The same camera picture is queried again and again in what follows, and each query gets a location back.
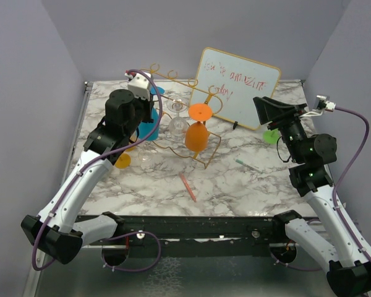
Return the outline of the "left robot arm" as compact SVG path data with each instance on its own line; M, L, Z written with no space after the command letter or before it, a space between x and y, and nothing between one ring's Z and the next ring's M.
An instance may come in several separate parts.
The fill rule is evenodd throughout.
M113 168L129 146L140 123L152 123L153 96L142 98L126 89L110 93L105 116L88 135L73 171L57 194L38 215L26 215L21 228L35 251L68 264L83 246L106 239L120 243L124 237L122 218L111 212L77 222L77 215L102 177Z

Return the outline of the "blue plastic wine glass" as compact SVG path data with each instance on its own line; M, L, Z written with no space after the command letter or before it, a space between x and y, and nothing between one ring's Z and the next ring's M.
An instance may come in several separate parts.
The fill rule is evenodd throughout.
M150 89L150 96L151 96L151 101L153 101L153 96L156 95L158 98L158 103L160 106L162 106L162 98L161 95L163 93L160 92L160 88L156 86L154 83L151 84L151 89ZM158 138L158 131L159 131L159 125L161 121L161 114L158 114L157 111L154 109L154 104L153 104L153 110L152 110L152 118L154 119L154 123L140 123L137 124L137 141L136 144L141 144L145 141L151 141L155 140Z

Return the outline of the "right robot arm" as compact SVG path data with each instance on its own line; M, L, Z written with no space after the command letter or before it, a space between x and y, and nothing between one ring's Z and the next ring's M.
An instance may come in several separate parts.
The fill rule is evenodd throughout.
M268 97L253 99L260 124L278 130L288 148L292 186L316 213L330 240L321 237L297 212L275 216L271 227L275 240L294 241L304 249L325 272L327 282L336 296L359 296L371 291L371 245L364 239L341 203L326 171L327 164L337 160L336 138L329 134L307 136L302 118L321 116L324 112L341 110L328 97L317 96L317 105L306 111L306 105L290 105Z

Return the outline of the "clear tall wine glass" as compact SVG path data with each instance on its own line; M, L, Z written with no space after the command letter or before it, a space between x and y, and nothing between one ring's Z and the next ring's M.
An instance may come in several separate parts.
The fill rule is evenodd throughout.
M138 153L138 158L142 162L150 161L155 153L153 142L145 141L140 146L140 151Z

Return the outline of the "orange plastic wine glass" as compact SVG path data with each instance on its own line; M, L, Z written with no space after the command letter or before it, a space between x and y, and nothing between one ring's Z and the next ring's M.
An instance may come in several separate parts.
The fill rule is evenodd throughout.
M208 145L209 133L205 122L213 116L213 112L207 104L196 103L189 108L189 116L195 122L186 132L185 146L193 152L201 152Z

